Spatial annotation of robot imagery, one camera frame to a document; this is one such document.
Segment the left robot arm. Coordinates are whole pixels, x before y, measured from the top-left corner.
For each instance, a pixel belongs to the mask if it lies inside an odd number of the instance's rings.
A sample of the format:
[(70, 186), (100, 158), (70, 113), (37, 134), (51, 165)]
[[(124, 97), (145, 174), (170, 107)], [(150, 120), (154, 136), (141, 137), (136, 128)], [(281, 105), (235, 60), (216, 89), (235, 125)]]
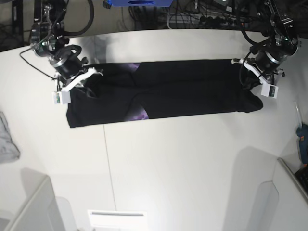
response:
[(240, 11), (250, 4), (250, 1), (241, 1), (236, 8), (236, 20), (244, 38), (252, 45), (248, 54), (240, 63), (239, 81), (245, 88), (253, 87), (257, 78), (264, 77), (271, 84), (274, 76), (283, 71), (279, 66), (287, 57), (294, 55), (299, 47), (298, 35), (295, 32), (293, 20), (285, 12), (282, 4), (275, 0), (264, 0), (262, 5), (267, 8), (264, 16), (270, 22), (268, 38), (261, 42), (255, 42), (249, 38), (240, 21)]

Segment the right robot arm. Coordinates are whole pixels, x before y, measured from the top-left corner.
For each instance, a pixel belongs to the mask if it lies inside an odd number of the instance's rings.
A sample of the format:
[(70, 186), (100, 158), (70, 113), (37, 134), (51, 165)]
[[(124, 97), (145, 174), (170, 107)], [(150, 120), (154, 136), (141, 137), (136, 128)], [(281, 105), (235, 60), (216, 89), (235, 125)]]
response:
[(85, 27), (80, 31), (70, 32), (65, 30), (63, 23), (68, 3), (67, 0), (35, 1), (29, 49), (39, 57), (48, 58), (50, 65), (55, 69), (55, 75), (50, 76), (42, 70), (39, 72), (56, 81), (58, 90), (78, 89), (91, 95), (88, 78), (101, 75), (103, 72), (88, 66), (87, 57), (79, 59), (82, 48), (79, 45), (71, 45), (69, 38), (87, 32), (94, 20), (94, 5), (91, 0), (88, 1), (90, 17)]

